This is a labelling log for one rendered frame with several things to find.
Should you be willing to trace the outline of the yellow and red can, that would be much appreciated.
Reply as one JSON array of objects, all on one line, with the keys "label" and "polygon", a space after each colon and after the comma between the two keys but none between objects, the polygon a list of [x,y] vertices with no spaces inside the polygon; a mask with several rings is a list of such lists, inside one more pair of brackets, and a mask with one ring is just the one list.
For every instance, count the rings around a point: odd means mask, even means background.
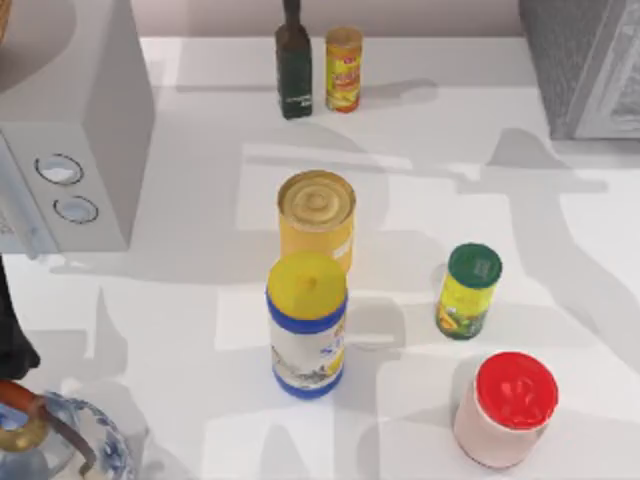
[{"label": "yellow and red can", "polygon": [[335,27],[325,37],[326,105],[350,113],[360,103],[363,35],[353,27]]}]

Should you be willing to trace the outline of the large microwave knob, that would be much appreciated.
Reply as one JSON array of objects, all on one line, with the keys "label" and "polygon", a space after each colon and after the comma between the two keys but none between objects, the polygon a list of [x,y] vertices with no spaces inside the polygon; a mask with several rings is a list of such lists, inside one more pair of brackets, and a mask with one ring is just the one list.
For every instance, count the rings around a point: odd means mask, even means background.
[{"label": "large microwave knob", "polygon": [[34,168],[44,180],[59,186],[77,184],[84,177],[82,166],[74,158],[61,153],[36,158]]}]

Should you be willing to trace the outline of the large yellow can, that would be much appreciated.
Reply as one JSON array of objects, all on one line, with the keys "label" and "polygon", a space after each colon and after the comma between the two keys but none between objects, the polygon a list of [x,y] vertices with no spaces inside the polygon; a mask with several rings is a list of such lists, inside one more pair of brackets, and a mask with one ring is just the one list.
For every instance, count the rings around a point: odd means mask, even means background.
[{"label": "large yellow can", "polygon": [[307,170],[289,177],[277,194],[280,254],[313,251],[352,265],[356,194],[342,176]]}]

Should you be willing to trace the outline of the red-lidded pink jar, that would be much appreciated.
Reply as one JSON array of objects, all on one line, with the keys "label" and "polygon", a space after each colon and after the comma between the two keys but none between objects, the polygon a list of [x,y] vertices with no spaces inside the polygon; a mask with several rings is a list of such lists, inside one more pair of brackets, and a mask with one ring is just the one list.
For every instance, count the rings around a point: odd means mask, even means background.
[{"label": "red-lidded pink jar", "polygon": [[520,464],[559,403],[552,372],[535,357],[501,351],[484,359],[457,407],[453,434],[462,451],[491,469]]}]

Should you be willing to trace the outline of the blue white yellow-lidded bottle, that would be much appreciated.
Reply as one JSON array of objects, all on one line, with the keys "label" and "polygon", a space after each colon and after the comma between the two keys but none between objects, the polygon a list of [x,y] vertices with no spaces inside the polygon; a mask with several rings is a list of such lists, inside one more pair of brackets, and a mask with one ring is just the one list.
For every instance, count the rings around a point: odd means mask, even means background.
[{"label": "blue white yellow-lidded bottle", "polygon": [[299,399],[326,395],[344,370],[346,273],[322,253],[287,254],[269,271],[265,299],[276,381]]}]

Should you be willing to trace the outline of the blue and white teapot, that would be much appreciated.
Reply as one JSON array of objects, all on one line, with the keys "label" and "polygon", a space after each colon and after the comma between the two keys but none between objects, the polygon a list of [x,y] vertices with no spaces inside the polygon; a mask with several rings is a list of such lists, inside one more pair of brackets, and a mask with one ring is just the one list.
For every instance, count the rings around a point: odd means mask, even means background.
[{"label": "blue and white teapot", "polygon": [[93,403],[0,380],[0,480],[138,480],[138,469]]}]

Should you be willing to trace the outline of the pale microwave oven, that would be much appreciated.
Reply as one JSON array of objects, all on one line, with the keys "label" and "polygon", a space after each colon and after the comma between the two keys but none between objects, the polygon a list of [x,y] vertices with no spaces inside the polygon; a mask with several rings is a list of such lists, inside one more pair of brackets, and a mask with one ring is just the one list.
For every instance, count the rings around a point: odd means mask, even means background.
[{"label": "pale microwave oven", "polygon": [[[0,254],[128,248],[155,106],[131,0],[10,0],[0,41]],[[61,153],[83,179],[59,186],[35,170]],[[55,200],[83,196],[87,224],[61,219]]]}]

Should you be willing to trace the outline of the grey cabinet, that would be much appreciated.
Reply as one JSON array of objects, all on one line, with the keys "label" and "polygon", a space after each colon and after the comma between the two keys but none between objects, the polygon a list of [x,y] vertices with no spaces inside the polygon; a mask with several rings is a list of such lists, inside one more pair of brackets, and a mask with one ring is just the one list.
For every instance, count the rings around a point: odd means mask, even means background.
[{"label": "grey cabinet", "polygon": [[554,140],[640,140],[640,0],[519,0]]}]

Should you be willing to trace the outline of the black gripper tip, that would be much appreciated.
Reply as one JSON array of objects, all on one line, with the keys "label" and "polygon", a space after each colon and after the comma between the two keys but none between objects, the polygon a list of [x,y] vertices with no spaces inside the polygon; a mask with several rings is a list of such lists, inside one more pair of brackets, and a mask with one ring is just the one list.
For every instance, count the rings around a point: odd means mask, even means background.
[{"label": "black gripper tip", "polygon": [[21,380],[40,363],[40,355],[24,334],[14,310],[0,255],[0,379]]}]

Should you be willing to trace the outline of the dark green glass bottle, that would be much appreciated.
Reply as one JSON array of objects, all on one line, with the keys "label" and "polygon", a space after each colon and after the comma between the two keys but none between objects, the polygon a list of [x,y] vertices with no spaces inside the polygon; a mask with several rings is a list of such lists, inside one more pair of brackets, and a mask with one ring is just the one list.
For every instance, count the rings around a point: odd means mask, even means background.
[{"label": "dark green glass bottle", "polygon": [[284,23],[275,32],[277,91],[282,116],[287,120],[313,111],[311,40],[301,22],[301,0],[282,0]]}]

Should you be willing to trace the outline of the green-lidded yellow jar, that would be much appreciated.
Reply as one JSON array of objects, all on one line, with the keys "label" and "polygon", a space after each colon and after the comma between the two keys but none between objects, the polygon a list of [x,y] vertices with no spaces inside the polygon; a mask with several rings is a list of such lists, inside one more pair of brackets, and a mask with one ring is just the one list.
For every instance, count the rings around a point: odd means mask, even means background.
[{"label": "green-lidded yellow jar", "polygon": [[436,325],[446,337],[470,340],[481,332],[502,272],[500,256],[485,244],[453,249],[436,305]]}]

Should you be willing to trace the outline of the small microwave knob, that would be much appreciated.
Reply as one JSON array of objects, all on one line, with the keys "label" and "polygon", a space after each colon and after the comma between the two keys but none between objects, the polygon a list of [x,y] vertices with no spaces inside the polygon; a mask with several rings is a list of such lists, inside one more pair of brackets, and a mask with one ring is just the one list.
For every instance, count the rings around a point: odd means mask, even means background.
[{"label": "small microwave knob", "polygon": [[83,196],[55,200],[53,209],[61,219],[80,225],[91,223],[99,216],[98,206]]}]

